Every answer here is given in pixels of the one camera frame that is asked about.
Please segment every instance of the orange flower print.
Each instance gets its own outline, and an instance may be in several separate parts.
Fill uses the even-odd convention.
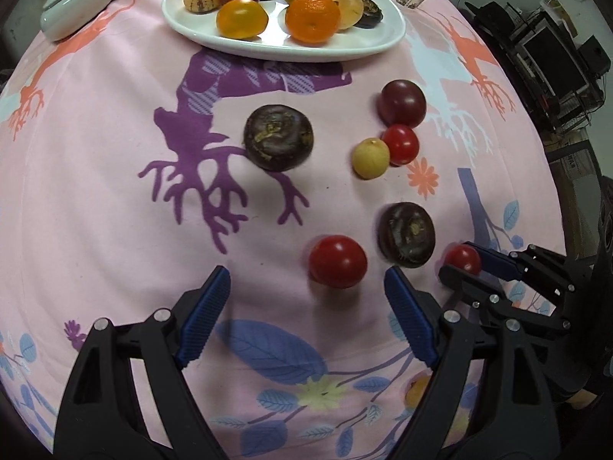
[[[434,166],[428,166],[428,160],[422,158],[421,162],[415,160],[406,165],[410,173],[409,185],[418,188],[418,194],[428,199],[428,193],[434,195],[434,188],[438,187],[438,175],[434,173]]]

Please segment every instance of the white plate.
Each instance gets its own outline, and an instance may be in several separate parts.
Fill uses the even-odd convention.
[[[373,1],[383,12],[383,20],[375,28],[351,27],[316,46],[299,44],[286,32],[287,3],[284,0],[260,2],[268,12],[269,24],[261,35],[251,40],[220,36],[215,26],[217,11],[192,14],[183,5],[183,0],[163,0],[162,12],[175,31],[213,50],[271,61],[335,62],[383,52],[405,35],[405,20],[393,1]]]

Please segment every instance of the pink tablecloth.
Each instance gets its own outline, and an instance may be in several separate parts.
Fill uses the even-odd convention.
[[[165,25],[161,0],[116,0],[52,46],[38,36],[0,100],[0,376],[48,447],[77,350],[94,319],[145,319],[232,273],[231,300],[185,371],[228,455],[374,459],[411,417],[405,393],[425,365],[382,293],[389,264],[373,229],[382,207],[424,206],[433,259],[408,270],[445,301],[436,266],[450,243],[562,251],[543,149],[504,73],[447,0],[406,10],[406,39],[345,64],[280,64],[202,49]],[[408,78],[429,109],[414,164],[360,181],[347,162],[382,124],[373,96]],[[244,121],[264,104],[307,115],[315,148],[266,174],[243,156]],[[346,295],[309,282],[305,254],[330,233],[366,250]],[[521,284],[522,307],[548,312]],[[152,437],[164,441],[136,365]],[[450,440],[476,394],[473,368]]]

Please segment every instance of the plate of fruit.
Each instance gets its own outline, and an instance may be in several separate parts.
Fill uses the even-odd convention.
[[[178,33],[208,48],[286,62],[335,62],[388,50],[405,35],[391,0],[163,0]]]

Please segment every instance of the metal screw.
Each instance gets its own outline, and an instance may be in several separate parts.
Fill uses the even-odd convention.
[[[108,318],[98,318],[94,321],[94,328],[96,330],[104,330],[106,327],[108,327]]]
[[[458,323],[462,317],[460,317],[460,313],[454,310],[449,310],[443,313],[443,318],[449,323]]]
[[[166,321],[170,318],[170,310],[167,310],[166,308],[157,310],[155,313],[153,313],[153,318],[156,321]]]
[[[511,332],[517,332],[520,328],[521,325],[519,324],[519,321],[517,321],[514,318],[509,318],[506,322],[505,322],[506,327],[511,331]]]

